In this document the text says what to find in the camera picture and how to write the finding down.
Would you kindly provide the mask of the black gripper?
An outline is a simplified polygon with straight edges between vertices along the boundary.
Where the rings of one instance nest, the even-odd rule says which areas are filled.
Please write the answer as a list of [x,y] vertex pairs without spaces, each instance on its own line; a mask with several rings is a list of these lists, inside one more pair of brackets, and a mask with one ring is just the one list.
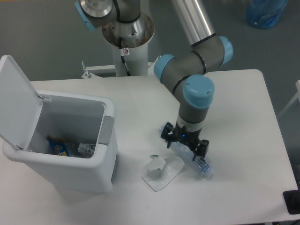
[[200,140],[199,134],[201,129],[197,131],[187,131],[186,127],[180,127],[178,124],[174,126],[171,123],[166,123],[161,131],[161,138],[164,139],[167,143],[167,148],[170,148],[173,142],[179,142],[186,146],[188,146],[194,156],[192,161],[195,161],[197,157],[205,158],[208,148],[209,148],[209,140]]

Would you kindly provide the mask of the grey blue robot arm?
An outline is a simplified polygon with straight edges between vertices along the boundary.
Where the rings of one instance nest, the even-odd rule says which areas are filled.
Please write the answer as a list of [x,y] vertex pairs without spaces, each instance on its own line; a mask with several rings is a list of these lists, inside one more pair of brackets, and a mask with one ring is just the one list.
[[[205,74],[228,62],[233,47],[215,33],[202,1],[173,0],[171,4],[192,51],[182,58],[165,54],[155,62],[156,77],[180,103],[176,124],[167,123],[161,137],[168,145],[187,146],[194,158],[204,158],[209,141],[200,140],[199,134],[214,94],[214,84]],[[75,8],[89,30],[102,28],[114,50],[117,76],[147,74],[148,54],[142,48],[153,37],[154,25],[138,0],[77,0]]]

